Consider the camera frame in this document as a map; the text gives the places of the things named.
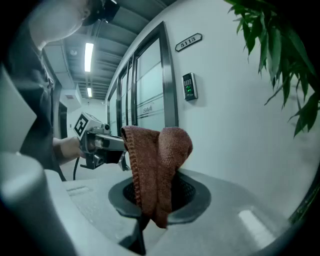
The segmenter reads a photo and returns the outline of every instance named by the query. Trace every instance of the ceiling light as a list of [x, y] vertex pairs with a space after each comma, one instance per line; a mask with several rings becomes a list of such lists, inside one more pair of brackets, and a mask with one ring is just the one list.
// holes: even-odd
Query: ceiling light
[[88, 43], [87, 42], [85, 44], [85, 51], [84, 51], [84, 71], [85, 72], [90, 72], [91, 71], [91, 57], [92, 57], [93, 49], [94, 49], [94, 44], [93, 43]]
[[88, 91], [88, 96], [89, 96], [89, 98], [91, 98], [91, 97], [92, 97], [91, 88], [87, 88], [86, 90]]

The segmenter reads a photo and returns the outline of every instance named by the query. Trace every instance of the number plate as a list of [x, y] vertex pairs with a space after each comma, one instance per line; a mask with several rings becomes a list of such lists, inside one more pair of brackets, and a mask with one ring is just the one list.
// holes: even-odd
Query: number plate
[[197, 43], [199, 41], [202, 40], [202, 34], [200, 33], [196, 33], [190, 37], [188, 37], [187, 39], [181, 41], [180, 43], [178, 43], [176, 46], [175, 46], [175, 50], [177, 52], [180, 52], [182, 51], [183, 49], [193, 45], [194, 43]]

